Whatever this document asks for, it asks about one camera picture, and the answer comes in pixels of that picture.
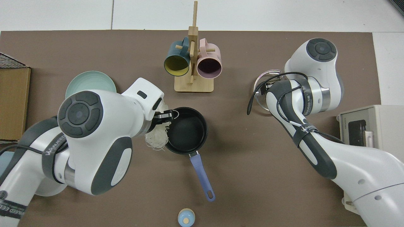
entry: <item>saucepan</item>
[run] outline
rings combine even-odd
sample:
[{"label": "saucepan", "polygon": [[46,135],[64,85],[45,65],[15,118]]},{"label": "saucepan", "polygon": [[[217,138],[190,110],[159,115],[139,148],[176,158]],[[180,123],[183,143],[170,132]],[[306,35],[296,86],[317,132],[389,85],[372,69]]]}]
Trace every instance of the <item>saucepan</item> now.
[{"label": "saucepan", "polygon": [[166,147],[177,154],[189,155],[208,201],[215,200],[215,194],[202,164],[198,150],[206,141],[208,126],[201,113],[190,107],[174,109],[178,116],[167,129]]}]

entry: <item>mug rack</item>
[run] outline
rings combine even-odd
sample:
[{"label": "mug rack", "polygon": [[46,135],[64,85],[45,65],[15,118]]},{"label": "mug rack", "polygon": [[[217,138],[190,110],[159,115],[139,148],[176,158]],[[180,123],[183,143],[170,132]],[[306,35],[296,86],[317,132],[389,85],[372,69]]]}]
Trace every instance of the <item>mug rack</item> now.
[{"label": "mug rack", "polygon": [[177,92],[200,92],[209,93],[213,91],[213,79],[206,79],[198,75],[196,63],[198,61],[198,27],[196,26],[196,13],[198,2],[194,1],[194,16],[192,26],[188,27],[189,38],[189,71],[183,76],[174,77],[174,90]]}]

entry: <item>white floor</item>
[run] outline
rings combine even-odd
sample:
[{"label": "white floor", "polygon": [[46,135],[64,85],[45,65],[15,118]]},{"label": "white floor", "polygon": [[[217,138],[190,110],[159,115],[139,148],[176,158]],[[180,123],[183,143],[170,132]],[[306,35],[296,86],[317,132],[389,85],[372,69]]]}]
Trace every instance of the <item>white floor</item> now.
[{"label": "white floor", "polygon": [[[0,31],[187,30],[193,5],[193,0],[0,0]],[[199,0],[197,26],[372,32],[381,103],[404,105],[404,16],[388,0]]]}]

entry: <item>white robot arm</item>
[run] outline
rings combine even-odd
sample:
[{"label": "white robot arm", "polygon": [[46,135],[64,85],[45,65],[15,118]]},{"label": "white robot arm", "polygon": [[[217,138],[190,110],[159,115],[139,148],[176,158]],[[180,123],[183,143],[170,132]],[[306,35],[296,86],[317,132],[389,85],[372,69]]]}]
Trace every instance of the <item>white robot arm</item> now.
[{"label": "white robot arm", "polygon": [[369,227],[404,226],[404,164],[385,151],[325,139],[305,118],[339,105],[343,85],[336,58],[330,41],[305,42],[285,65],[291,73],[280,74],[287,80],[269,87],[268,109],[315,170],[349,195]]},{"label": "white robot arm", "polygon": [[0,176],[0,226],[17,226],[34,194],[67,185],[104,193],[125,175],[132,137],[155,123],[164,93],[143,78],[122,94],[86,90],[66,99],[58,116],[30,127]]}]

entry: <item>pink mug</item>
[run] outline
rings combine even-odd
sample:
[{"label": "pink mug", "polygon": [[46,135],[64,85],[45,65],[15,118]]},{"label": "pink mug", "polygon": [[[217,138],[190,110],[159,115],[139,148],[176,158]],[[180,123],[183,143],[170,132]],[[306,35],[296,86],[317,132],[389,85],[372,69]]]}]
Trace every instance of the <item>pink mug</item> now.
[{"label": "pink mug", "polygon": [[213,43],[208,43],[206,39],[201,39],[199,42],[200,53],[196,63],[198,75],[206,79],[218,77],[222,73],[222,59],[219,47]]}]

